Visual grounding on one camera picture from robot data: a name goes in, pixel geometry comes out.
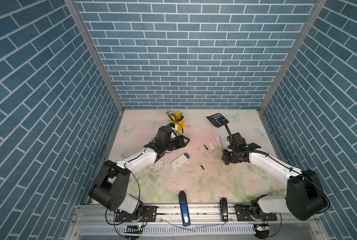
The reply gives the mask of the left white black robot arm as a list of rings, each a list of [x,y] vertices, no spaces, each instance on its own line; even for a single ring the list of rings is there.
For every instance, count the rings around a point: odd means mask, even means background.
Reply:
[[[173,124],[162,126],[151,142],[143,149],[118,162],[103,163],[90,187],[88,195],[107,210],[121,210],[138,219],[142,214],[143,202],[139,197],[127,193],[129,180],[144,168],[160,160],[166,152],[186,147],[190,139],[175,130]]]

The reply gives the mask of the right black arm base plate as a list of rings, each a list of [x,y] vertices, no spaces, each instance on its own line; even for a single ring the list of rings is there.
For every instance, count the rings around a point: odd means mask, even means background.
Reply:
[[[277,221],[277,216],[274,213],[266,214],[262,212],[255,205],[244,205],[244,204],[236,204],[234,206],[236,217],[239,222],[249,222],[249,221],[269,221],[274,222]]]

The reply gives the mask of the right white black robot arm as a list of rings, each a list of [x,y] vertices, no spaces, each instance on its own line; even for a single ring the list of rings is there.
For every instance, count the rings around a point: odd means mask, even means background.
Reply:
[[[225,165],[237,163],[253,164],[276,178],[286,187],[286,196],[261,195],[251,201],[252,218],[260,221],[265,214],[292,214],[305,221],[316,214],[327,211],[331,205],[323,191],[317,173],[301,170],[261,151],[255,143],[247,144],[240,133],[229,134],[229,146],[222,152]]]

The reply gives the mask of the white remote control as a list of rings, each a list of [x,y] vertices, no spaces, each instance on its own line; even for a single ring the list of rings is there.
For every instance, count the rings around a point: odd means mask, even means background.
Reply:
[[[177,157],[174,161],[172,161],[170,163],[170,166],[174,169],[177,170],[179,167],[181,167],[182,165],[184,165],[189,159],[191,158],[191,156],[188,153],[183,153],[182,155],[180,155],[179,157]]]

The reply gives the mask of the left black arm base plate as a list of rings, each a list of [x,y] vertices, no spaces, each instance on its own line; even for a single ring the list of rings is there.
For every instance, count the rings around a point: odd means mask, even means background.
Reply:
[[[157,206],[143,206],[142,209],[138,208],[135,214],[130,214],[125,211],[118,211],[115,216],[116,223],[130,223],[130,222],[141,222],[144,217],[149,222],[155,222],[157,215]]]

